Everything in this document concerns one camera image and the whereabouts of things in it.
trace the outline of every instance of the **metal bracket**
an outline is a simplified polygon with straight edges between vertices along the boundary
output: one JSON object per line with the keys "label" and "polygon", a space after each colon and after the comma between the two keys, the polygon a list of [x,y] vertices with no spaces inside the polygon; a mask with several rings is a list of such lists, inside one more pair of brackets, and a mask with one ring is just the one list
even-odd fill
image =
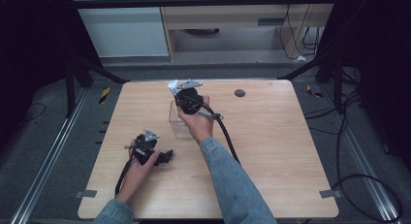
{"label": "metal bracket", "polygon": [[177,89],[189,89],[189,88],[194,88],[197,86],[202,86],[203,84],[199,81],[194,81],[194,80],[188,80],[187,82],[184,82],[180,85],[177,86]]}
{"label": "metal bracket", "polygon": [[83,198],[83,197],[95,198],[96,194],[97,194],[96,190],[77,191],[75,194],[75,198]]}
{"label": "metal bracket", "polygon": [[330,197],[335,197],[335,198],[340,198],[342,197],[342,194],[340,191],[333,191],[333,190],[324,190],[320,191],[321,198],[330,198]]}
{"label": "metal bracket", "polygon": [[144,134],[144,140],[146,142],[150,142],[150,141],[153,141],[153,140],[156,140],[156,139],[160,138],[160,135],[155,134],[155,133],[149,131],[148,129],[144,129],[144,131],[142,133]]}

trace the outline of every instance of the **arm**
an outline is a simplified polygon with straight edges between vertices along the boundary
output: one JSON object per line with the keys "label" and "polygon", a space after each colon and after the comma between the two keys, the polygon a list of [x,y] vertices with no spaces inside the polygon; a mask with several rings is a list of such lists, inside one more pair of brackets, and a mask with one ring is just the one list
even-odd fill
{"label": "arm", "polygon": [[154,152],[144,165],[141,165],[137,159],[130,163],[120,192],[115,195],[114,199],[109,200],[93,223],[120,224],[133,222],[134,213],[130,206],[133,203],[134,195],[148,176],[159,154],[158,151]]}
{"label": "arm", "polygon": [[213,120],[199,113],[179,111],[199,144],[211,174],[218,204],[226,223],[276,223],[260,192],[241,165],[214,138]]}

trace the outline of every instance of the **person's left hand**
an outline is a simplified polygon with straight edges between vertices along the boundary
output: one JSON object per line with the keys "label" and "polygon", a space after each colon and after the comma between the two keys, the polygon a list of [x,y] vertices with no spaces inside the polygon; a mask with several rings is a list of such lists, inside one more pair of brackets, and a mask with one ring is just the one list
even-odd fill
{"label": "person's left hand", "polygon": [[133,202],[133,197],[139,188],[142,186],[142,183],[145,181],[145,178],[148,176],[150,169],[153,167],[155,161],[157,161],[159,151],[155,151],[148,158],[147,162],[144,165],[141,165],[139,160],[134,159],[129,166],[129,169],[124,176],[123,184],[120,191],[115,195],[115,199],[120,200],[130,206]]}

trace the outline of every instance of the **silver metal part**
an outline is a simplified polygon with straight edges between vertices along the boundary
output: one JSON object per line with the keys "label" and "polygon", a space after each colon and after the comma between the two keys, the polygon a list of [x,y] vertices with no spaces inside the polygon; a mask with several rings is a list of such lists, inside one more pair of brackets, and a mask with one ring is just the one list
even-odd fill
{"label": "silver metal part", "polygon": [[[213,119],[216,118],[216,116],[211,114],[210,112],[199,110],[199,113],[201,113],[203,115],[206,115],[206,116],[211,116]],[[219,117],[220,117],[221,120],[224,119],[224,116],[222,116],[222,115],[219,115]]]}
{"label": "silver metal part", "polygon": [[202,86],[203,84],[199,81],[194,81],[194,80],[188,80],[185,83],[180,84],[177,89],[189,89],[189,88],[194,88],[197,86]]}
{"label": "silver metal part", "polygon": [[150,142],[150,141],[153,141],[153,140],[156,140],[156,139],[160,138],[160,135],[155,134],[155,133],[149,131],[148,129],[144,129],[143,134],[144,134],[144,140],[146,142]]}
{"label": "silver metal part", "polygon": [[139,148],[135,148],[134,150],[141,155],[145,155],[144,151],[140,150]]}

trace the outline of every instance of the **dark background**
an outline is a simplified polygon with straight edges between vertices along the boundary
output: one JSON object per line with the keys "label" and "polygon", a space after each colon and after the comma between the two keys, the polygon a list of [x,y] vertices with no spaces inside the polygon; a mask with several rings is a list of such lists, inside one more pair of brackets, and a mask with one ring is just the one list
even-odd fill
{"label": "dark background", "polygon": [[69,57],[61,47],[61,37],[67,39],[67,48],[102,66],[79,12],[48,8],[45,4],[49,1],[71,0],[7,0],[0,7],[1,151],[30,107],[34,93],[65,77]]}
{"label": "dark background", "polygon": [[[411,170],[411,0],[363,3],[334,5],[319,50],[337,48],[343,66],[361,71],[359,91],[368,113],[389,152]],[[321,68],[329,69],[329,63]]]}

